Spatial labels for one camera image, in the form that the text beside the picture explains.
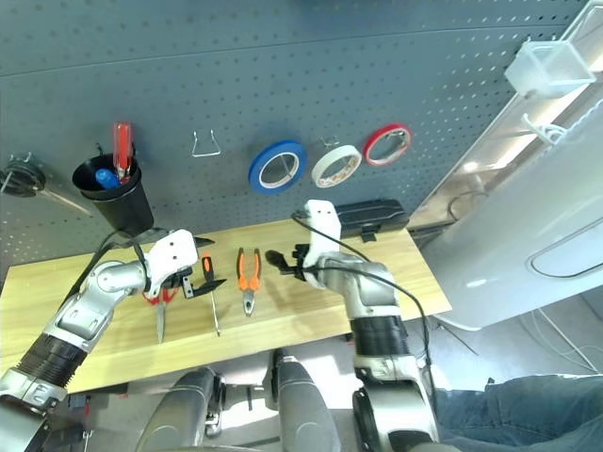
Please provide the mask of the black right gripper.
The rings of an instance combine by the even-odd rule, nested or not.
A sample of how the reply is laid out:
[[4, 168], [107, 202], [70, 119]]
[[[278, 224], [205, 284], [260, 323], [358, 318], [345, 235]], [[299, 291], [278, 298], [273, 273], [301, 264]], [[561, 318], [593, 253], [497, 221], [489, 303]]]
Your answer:
[[300, 281], [306, 282], [304, 275], [304, 260], [309, 252], [309, 244], [296, 244], [291, 255], [295, 259], [295, 265], [290, 266], [286, 261], [285, 256], [277, 250], [267, 250], [265, 259], [271, 266], [275, 266], [280, 270], [280, 274], [284, 276], [292, 276]]

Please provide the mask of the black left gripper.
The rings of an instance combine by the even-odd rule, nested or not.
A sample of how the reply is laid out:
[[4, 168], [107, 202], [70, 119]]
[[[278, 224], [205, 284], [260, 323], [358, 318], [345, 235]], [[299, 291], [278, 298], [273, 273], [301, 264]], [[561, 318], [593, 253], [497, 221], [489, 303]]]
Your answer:
[[[195, 244], [197, 246], [209, 246], [215, 243], [214, 240], [196, 237]], [[223, 283], [225, 279], [219, 279], [211, 282], [206, 282], [198, 288], [193, 288], [190, 282], [190, 276], [192, 275], [192, 268], [178, 271], [171, 274], [162, 284], [159, 292], [160, 299], [174, 299], [178, 294], [181, 294], [185, 299], [197, 298], [208, 293], [213, 292]]]

